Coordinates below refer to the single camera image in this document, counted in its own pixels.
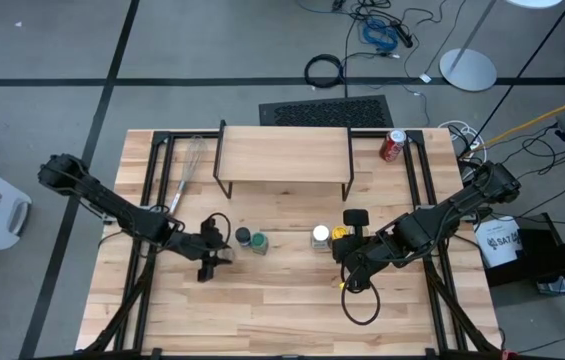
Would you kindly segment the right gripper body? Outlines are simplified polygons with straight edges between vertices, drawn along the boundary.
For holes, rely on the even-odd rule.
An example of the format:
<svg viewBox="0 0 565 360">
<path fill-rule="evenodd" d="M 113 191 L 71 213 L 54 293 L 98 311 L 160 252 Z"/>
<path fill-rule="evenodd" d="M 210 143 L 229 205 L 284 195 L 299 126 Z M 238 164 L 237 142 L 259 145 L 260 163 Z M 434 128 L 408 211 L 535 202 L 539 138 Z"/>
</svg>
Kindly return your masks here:
<svg viewBox="0 0 565 360">
<path fill-rule="evenodd" d="M 357 249 L 353 261 L 340 264 L 341 276 L 347 291 L 359 293 L 371 288 L 370 278 L 383 268 L 380 243 L 375 236 L 364 235 L 364 228 L 369 225 L 367 210 L 345 210 L 343 223 L 349 227 L 349 235 L 357 237 Z"/>
</svg>

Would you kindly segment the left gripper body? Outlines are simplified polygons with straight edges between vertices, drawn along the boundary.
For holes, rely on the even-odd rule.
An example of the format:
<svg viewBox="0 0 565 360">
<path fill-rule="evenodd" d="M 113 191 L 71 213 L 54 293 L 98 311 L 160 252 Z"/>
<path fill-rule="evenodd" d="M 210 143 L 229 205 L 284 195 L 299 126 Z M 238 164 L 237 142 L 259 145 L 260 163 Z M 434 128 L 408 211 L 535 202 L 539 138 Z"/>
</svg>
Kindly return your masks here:
<svg viewBox="0 0 565 360">
<path fill-rule="evenodd" d="M 215 267 L 222 263 L 217 255 L 222 249 L 222 234 L 210 216 L 201 223 L 199 233 L 174 232 L 169 239 L 169 249 L 191 261 L 200 260 L 197 281 L 204 283 L 213 278 Z"/>
</svg>

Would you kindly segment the white lid bagel seasoning jar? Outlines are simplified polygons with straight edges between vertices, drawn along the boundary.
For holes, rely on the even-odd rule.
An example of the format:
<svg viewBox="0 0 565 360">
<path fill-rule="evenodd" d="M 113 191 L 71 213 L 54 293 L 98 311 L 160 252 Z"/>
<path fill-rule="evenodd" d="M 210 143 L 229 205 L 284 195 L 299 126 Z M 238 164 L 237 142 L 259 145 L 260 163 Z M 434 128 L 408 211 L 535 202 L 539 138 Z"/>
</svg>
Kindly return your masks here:
<svg viewBox="0 0 565 360">
<path fill-rule="evenodd" d="M 311 246 L 313 249 L 327 249 L 330 241 L 330 230 L 325 225 L 318 225 L 311 231 Z"/>
</svg>

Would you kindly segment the green lid spice jar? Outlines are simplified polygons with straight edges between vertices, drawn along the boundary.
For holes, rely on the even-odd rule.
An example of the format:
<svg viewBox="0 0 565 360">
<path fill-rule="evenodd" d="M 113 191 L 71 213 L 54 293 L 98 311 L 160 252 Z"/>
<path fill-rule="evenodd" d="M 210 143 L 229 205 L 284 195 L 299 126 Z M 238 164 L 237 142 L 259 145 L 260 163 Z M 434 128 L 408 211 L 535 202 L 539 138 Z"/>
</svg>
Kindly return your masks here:
<svg viewBox="0 0 565 360">
<path fill-rule="evenodd" d="M 268 238 L 264 233 L 256 232 L 251 236 L 250 245 L 254 253 L 265 255 L 269 247 Z"/>
</svg>

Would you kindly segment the red cola can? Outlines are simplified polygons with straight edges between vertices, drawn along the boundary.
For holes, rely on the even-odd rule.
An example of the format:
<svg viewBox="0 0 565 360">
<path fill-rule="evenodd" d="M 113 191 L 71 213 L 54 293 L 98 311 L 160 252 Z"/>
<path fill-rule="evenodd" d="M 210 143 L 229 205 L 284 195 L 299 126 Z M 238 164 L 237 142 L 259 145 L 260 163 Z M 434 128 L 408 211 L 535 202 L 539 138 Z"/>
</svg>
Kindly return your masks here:
<svg viewBox="0 0 565 360">
<path fill-rule="evenodd" d="M 407 135 L 404 130 L 393 129 L 390 130 L 380 147 L 379 156 L 386 162 L 394 161 L 402 151 L 407 142 Z"/>
</svg>

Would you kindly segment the black perforated floor mat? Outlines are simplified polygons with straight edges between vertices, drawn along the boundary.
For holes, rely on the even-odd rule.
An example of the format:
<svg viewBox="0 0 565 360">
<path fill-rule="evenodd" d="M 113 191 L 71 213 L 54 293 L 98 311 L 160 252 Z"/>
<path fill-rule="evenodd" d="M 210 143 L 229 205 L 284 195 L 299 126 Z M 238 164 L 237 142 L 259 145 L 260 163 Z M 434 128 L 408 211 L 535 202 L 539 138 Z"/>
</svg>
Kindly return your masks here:
<svg viewBox="0 0 565 360">
<path fill-rule="evenodd" d="M 391 128 L 384 95 L 357 96 L 258 106 L 261 126 Z"/>
</svg>

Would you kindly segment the black metal floor stand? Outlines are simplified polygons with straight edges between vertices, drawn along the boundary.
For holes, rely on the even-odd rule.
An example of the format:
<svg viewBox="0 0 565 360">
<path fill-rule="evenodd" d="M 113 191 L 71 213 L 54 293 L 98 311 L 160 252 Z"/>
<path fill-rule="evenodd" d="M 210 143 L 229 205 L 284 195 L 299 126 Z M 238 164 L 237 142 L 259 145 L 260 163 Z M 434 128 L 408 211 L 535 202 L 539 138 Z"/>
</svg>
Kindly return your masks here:
<svg viewBox="0 0 565 360">
<path fill-rule="evenodd" d="M 565 241 L 563 241 L 546 213 L 525 220 L 519 230 L 522 248 L 516 259 L 486 271 L 491 287 L 523 280 L 547 283 L 565 279 Z"/>
</svg>

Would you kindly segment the grey round-base pole stand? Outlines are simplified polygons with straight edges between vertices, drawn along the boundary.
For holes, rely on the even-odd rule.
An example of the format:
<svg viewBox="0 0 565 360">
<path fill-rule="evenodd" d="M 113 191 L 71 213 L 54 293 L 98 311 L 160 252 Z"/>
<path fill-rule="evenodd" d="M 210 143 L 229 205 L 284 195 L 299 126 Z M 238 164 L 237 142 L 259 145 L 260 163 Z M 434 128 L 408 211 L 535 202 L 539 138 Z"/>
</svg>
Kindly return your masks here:
<svg viewBox="0 0 565 360">
<path fill-rule="evenodd" d="M 497 0 L 489 0 L 464 44 L 460 48 L 447 51 L 439 61 L 441 75 L 455 88 L 468 92 L 481 92 L 493 87 L 497 80 L 497 70 L 492 60 L 470 48 L 496 2 Z"/>
</svg>

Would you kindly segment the black power strip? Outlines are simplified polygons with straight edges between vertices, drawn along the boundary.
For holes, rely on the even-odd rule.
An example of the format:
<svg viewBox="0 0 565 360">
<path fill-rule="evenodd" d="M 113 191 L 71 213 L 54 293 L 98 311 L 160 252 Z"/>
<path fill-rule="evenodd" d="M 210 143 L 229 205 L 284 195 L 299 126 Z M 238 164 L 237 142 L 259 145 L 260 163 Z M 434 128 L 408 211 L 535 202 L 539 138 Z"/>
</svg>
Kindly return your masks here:
<svg viewBox="0 0 565 360">
<path fill-rule="evenodd" d="M 392 20 L 391 26 L 406 48 L 412 48 L 414 46 L 412 35 L 409 33 L 406 25 L 400 21 Z"/>
</svg>

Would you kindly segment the white round disc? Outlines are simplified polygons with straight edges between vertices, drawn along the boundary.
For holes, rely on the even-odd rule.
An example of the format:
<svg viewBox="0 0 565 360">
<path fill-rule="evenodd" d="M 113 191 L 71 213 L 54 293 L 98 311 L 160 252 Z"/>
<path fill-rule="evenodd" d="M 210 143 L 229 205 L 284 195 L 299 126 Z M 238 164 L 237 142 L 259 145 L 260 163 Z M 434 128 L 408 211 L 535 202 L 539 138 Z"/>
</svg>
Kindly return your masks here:
<svg viewBox="0 0 565 360">
<path fill-rule="evenodd" d="M 526 9 L 548 9 L 559 5 L 563 0 L 505 0 L 506 2 Z"/>
</svg>

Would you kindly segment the wooden shelf with black frame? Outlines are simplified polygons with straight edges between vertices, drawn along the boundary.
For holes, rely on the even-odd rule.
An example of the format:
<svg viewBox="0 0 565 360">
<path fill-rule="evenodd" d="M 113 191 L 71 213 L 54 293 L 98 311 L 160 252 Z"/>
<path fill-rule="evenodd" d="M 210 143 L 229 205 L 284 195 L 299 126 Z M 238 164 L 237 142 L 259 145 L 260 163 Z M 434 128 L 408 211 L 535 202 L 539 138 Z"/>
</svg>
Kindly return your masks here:
<svg viewBox="0 0 565 360">
<path fill-rule="evenodd" d="M 349 196 L 355 179 L 349 127 L 229 126 L 220 122 L 213 178 L 227 198 L 235 183 L 326 183 Z"/>
</svg>

